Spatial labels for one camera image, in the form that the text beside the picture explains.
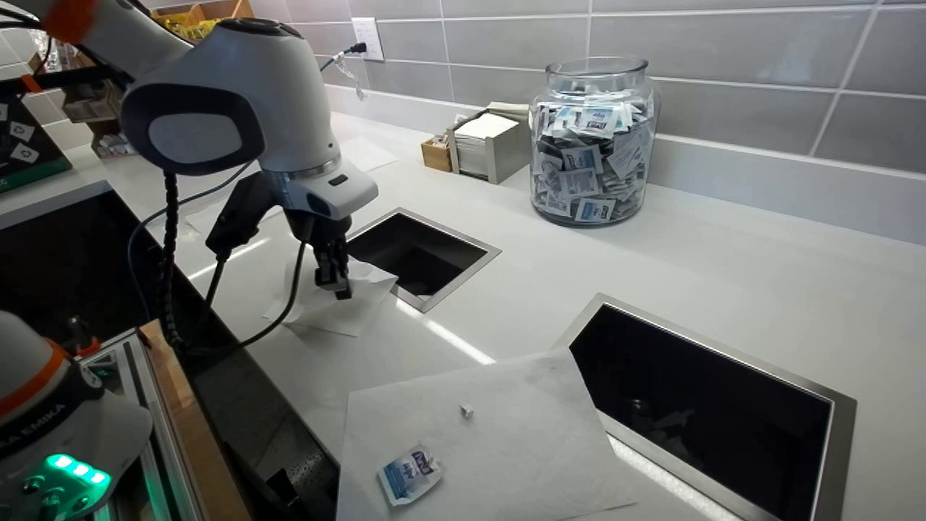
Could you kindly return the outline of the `white orange robot base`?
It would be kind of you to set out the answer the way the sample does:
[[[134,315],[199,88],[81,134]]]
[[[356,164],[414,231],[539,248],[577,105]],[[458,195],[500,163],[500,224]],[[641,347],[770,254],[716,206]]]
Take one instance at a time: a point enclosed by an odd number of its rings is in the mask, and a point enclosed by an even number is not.
[[[0,521],[85,521],[144,451],[155,413],[0,312]]]

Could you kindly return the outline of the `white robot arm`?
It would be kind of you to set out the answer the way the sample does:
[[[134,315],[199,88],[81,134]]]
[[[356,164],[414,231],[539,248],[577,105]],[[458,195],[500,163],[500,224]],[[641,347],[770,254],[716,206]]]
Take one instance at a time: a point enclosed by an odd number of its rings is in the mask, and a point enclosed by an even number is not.
[[[341,160],[314,47],[267,18],[221,20],[188,44],[131,0],[8,0],[58,40],[91,48],[129,77],[118,124],[165,174],[217,174],[254,163],[205,247],[230,258],[269,208],[315,254],[315,284],[350,294],[350,218],[379,196]]]

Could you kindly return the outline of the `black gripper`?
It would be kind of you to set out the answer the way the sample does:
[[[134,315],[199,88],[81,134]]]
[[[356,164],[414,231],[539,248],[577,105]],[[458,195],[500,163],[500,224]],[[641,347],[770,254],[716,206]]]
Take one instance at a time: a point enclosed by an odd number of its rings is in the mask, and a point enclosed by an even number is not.
[[[315,251],[315,287],[330,287],[338,271],[338,290],[335,297],[344,302],[353,294],[350,287],[350,268],[347,268],[347,231],[350,219],[324,219],[311,212],[291,212],[288,213],[291,231],[302,241],[311,244]]]

